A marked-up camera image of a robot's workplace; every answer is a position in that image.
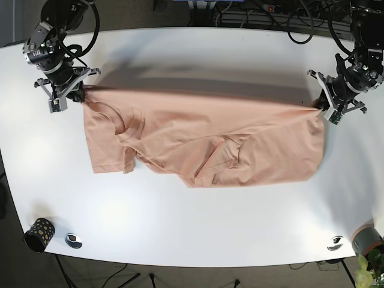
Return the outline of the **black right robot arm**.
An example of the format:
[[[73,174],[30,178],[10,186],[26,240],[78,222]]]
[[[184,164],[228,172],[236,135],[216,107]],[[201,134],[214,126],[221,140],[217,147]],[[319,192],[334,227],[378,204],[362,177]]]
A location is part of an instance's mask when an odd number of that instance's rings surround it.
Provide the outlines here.
[[[75,31],[84,14],[90,9],[95,18],[95,29],[86,48],[79,44],[64,44],[68,32]],[[43,72],[34,87],[47,94],[51,113],[67,109],[67,100],[82,103],[85,99],[83,81],[100,74],[99,68],[90,68],[81,57],[93,48],[100,31],[100,16],[95,1],[46,1],[40,22],[24,43],[22,52],[28,64]]]

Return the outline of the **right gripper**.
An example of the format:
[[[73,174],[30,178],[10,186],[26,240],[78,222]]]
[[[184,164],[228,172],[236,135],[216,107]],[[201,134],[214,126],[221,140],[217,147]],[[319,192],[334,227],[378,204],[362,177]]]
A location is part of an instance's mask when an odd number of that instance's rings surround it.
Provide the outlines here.
[[[61,67],[53,76],[37,79],[34,87],[40,87],[47,94],[50,113],[62,112],[68,107],[67,99],[75,103],[84,102],[83,81],[97,74],[101,74],[99,68]]]

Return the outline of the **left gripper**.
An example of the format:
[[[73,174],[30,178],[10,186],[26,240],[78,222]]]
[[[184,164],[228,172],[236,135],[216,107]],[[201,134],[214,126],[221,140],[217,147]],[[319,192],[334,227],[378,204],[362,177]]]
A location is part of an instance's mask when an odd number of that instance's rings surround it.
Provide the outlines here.
[[[349,88],[343,76],[325,77],[322,73],[314,70],[308,70],[307,74],[316,79],[322,89],[316,100],[316,108],[325,113],[324,118],[328,122],[338,125],[346,113],[354,110],[360,110],[362,113],[367,112],[365,104],[355,99],[360,91],[355,92]]]

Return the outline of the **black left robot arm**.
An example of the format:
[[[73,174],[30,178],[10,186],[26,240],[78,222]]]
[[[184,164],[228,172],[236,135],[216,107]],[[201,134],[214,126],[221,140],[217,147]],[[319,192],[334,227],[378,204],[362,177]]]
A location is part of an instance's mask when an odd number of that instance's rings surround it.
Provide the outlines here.
[[[383,24],[383,1],[328,1],[328,29],[338,48],[346,54],[335,55],[337,77],[324,76],[308,70],[322,88],[316,107],[325,112],[325,119],[338,125],[342,117],[354,110],[367,112],[365,104],[355,99],[360,93],[383,84],[383,36],[374,29]],[[343,46],[333,28],[333,16],[341,10],[350,17],[353,50]]]

